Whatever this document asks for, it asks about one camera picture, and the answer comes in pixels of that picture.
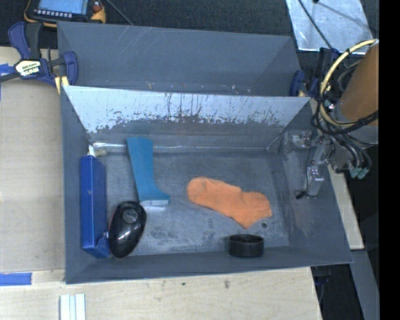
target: lcd screen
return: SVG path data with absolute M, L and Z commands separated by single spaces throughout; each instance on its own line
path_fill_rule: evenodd
M 40 0 L 39 9 L 85 15 L 87 1 L 88 0 Z

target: black roll of tape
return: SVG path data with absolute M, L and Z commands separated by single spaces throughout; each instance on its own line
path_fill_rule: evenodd
M 239 234 L 229 238 L 229 254 L 236 257 L 259 257 L 264 254 L 264 238 Z

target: dark floor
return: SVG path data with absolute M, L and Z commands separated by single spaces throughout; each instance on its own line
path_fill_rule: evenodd
M 292 35 L 291 21 L 285 0 L 111 0 L 133 24 L 152 27 L 174 27 Z M 361 0 L 372 35 L 379 38 L 379 0 Z M 27 0 L 0 0 L 0 45 L 9 46 L 7 30 L 23 20 Z M 127 24 L 113 8 L 106 5 L 107 22 Z M 40 39 L 44 48 L 57 47 L 54 31 L 46 31 Z M 315 68 L 317 53 L 299 52 L 304 71 Z M 354 208 L 360 225 L 373 219 L 378 211 L 378 146 L 369 149 L 374 162 L 371 172 L 362 181 L 347 176 Z M 377 228 L 366 231 L 377 232 Z M 379 246 L 369 246 L 371 264 L 379 285 Z M 328 274 L 321 278 L 317 291 L 324 292 L 322 313 L 324 320 L 363 319 L 348 265 L 321 268 Z

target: black computer mouse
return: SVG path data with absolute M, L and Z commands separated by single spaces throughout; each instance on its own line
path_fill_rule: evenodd
M 124 201 L 118 204 L 108 228 L 108 242 L 111 254 L 124 258 L 134 250 L 140 240 L 147 214 L 136 201 Z

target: orange towel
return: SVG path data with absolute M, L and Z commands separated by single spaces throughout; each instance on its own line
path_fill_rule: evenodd
M 260 192 L 243 192 L 240 187 L 207 177 L 197 177 L 187 185 L 188 199 L 234 219 L 245 229 L 271 217 L 268 198 Z

